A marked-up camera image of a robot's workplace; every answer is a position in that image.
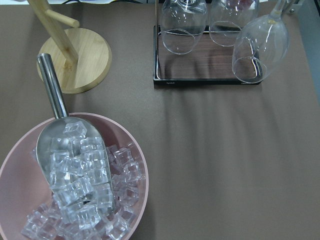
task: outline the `table surface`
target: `table surface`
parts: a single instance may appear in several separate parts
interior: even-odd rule
[[[64,98],[71,113],[124,126],[144,152],[149,196],[132,240],[319,239],[320,108],[295,15],[284,17],[284,61],[260,85],[155,87],[153,4],[53,9],[111,47],[104,81]],[[2,5],[0,16],[2,164],[53,113],[36,69],[48,33],[27,5]]]

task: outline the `glass stem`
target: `glass stem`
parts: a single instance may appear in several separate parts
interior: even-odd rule
[[[279,19],[281,18],[282,11],[286,5],[287,0],[278,0],[276,5],[274,6],[273,10],[270,13],[270,16],[273,19]]]

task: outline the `upside-down wine glass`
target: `upside-down wine glass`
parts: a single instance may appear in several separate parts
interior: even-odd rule
[[[258,16],[259,0],[212,0],[209,35],[223,47],[231,47],[241,29]]]
[[[205,0],[165,0],[160,23],[163,44],[178,55],[191,52],[206,28]]]
[[[289,35],[282,21],[287,0],[278,0],[270,14],[249,22],[238,35],[232,55],[232,72],[242,82],[264,80],[287,53]]]

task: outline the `ice bowl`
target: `ice bowl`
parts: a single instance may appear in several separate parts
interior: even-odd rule
[[[148,198],[149,175],[144,154],[134,137],[115,121],[93,113],[76,112],[70,116],[90,121],[100,131],[106,146],[130,145],[132,156],[139,162],[145,177],[138,182],[139,199],[133,206],[136,217],[121,239],[128,240],[142,218]],[[28,131],[11,149],[0,169],[0,233],[4,240],[27,240],[21,234],[27,215],[40,204],[48,205],[52,200],[49,185],[31,152],[41,131],[53,120],[48,119]]]

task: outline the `plastic ice cube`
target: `plastic ice cube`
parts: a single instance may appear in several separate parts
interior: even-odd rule
[[[78,198],[94,191],[94,188],[91,185],[91,180],[88,176],[83,176],[75,180],[71,183],[71,188]]]
[[[110,149],[109,149],[108,147],[106,147],[105,150],[106,150],[106,155],[107,155],[109,164],[115,162],[115,161],[116,161],[116,158],[115,158],[114,154],[110,152]]]
[[[78,156],[81,154],[81,146],[85,139],[75,138],[72,140],[72,152],[74,156]]]
[[[80,175],[82,172],[82,162],[78,157],[65,157],[61,171],[68,174]]]
[[[75,236],[73,236],[73,239],[77,240],[91,240],[96,239],[95,236],[97,235],[97,231],[94,228],[86,228],[86,229],[80,229]]]
[[[87,134],[87,128],[82,121],[71,122],[65,125],[63,133],[71,138],[82,138],[84,139]]]
[[[47,221],[48,215],[45,212],[40,213],[38,211],[34,211],[32,215],[29,215],[27,218],[28,221],[35,224],[36,226],[41,226],[45,221]]]
[[[93,201],[95,199],[96,199],[96,197],[95,197],[94,192],[87,193],[86,195],[81,197],[81,200],[83,202],[91,202],[91,201]]]
[[[79,211],[84,204],[82,201],[76,201],[68,206],[62,207],[60,212],[62,216],[62,221],[64,224],[73,223],[78,219],[77,211]]]
[[[111,146],[108,146],[107,147],[107,150],[111,153],[111,154],[113,154],[114,152],[116,152],[116,151],[118,151],[118,147],[117,147],[117,145],[111,145]]]
[[[21,234],[30,239],[34,239],[36,237],[38,227],[39,226],[37,226],[33,222],[30,222],[29,220],[27,220],[23,229],[21,230]]]
[[[102,238],[98,232],[95,232],[89,235],[85,240],[102,240]]]
[[[71,183],[70,173],[58,171],[58,169],[50,172],[49,185],[53,190],[64,189],[66,185]]]
[[[107,170],[105,168],[92,169],[86,174],[90,178],[90,183],[92,185],[104,184],[110,181],[107,175]]]
[[[127,223],[128,227],[136,217],[134,209],[129,206],[121,206],[115,215],[119,216],[120,218],[123,218]]]
[[[115,216],[111,224],[106,226],[106,235],[112,240],[120,240],[128,230],[126,222],[122,218]]]
[[[109,183],[97,185],[94,187],[94,196],[98,208],[112,208],[114,195]]]
[[[103,149],[94,149],[83,153],[83,157],[88,161],[105,159],[105,151]]]
[[[56,169],[60,169],[63,166],[64,158],[69,157],[68,151],[62,151],[62,152],[54,152],[50,155],[50,165],[51,170],[55,171]]]
[[[112,187],[114,191],[119,191],[127,186],[126,178],[122,175],[114,174],[112,176]]]
[[[100,220],[97,206],[94,204],[86,204],[77,211],[80,229],[88,229],[94,227]]]
[[[48,206],[45,203],[42,203],[40,206],[38,206],[35,210],[33,210],[33,214],[39,213],[41,215],[44,215],[45,212],[48,210]]]
[[[109,164],[109,167],[110,167],[110,171],[113,173],[113,174],[116,174],[116,175],[120,175],[122,172],[123,172],[123,169],[121,166],[119,166],[115,161],[110,163]]]
[[[84,158],[86,155],[81,155],[81,173],[85,175],[86,172],[94,169],[94,163],[88,158]]]
[[[92,166],[94,169],[102,169],[102,168],[105,168],[107,165],[106,165],[106,160],[104,158],[102,159],[94,159],[92,161]]]
[[[129,162],[134,161],[134,158],[132,157],[129,148],[122,147],[118,151],[115,151],[113,154],[115,157],[116,164],[118,164],[122,168]]]
[[[58,203],[54,200],[54,198],[51,201],[50,207],[47,210],[47,214],[50,218],[54,219],[60,219],[61,218],[61,212]]]
[[[128,180],[139,180],[142,178],[139,163],[137,161],[132,161],[126,164],[123,171],[129,176]]]
[[[103,220],[100,220],[95,226],[95,230],[99,233],[100,236],[106,233],[106,223]]]
[[[54,192],[53,198],[62,209],[78,199],[77,193],[73,190],[72,183],[67,185],[65,188],[57,190]]]
[[[65,229],[62,230],[62,236],[65,240],[75,240],[75,236],[77,233],[79,233],[79,224],[77,222],[74,222],[72,224],[66,224],[63,227]]]
[[[64,223],[62,218],[58,219],[56,221],[55,229],[56,229],[56,234],[58,236],[64,236],[66,233],[66,230],[68,229],[69,226],[71,225],[78,225],[76,222],[74,223]]]
[[[36,237],[40,240],[54,240],[57,236],[57,220],[48,218],[47,221],[37,230]]]
[[[137,187],[126,187],[119,195],[119,203],[121,205],[133,206],[139,199],[139,191]]]
[[[103,140],[102,137],[100,136],[90,136],[86,138],[88,144],[90,145],[102,145],[103,144]]]
[[[56,152],[69,152],[71,150],[72,144],[70,138],[65,137],[52,137],[50,151]]]
[[[104,146],[103,145],[93,145],[93,144],[89,144],[89,145],[84,145],[81,146],[80,152],[81,153],[87,153],[93,150],[103,150]]]

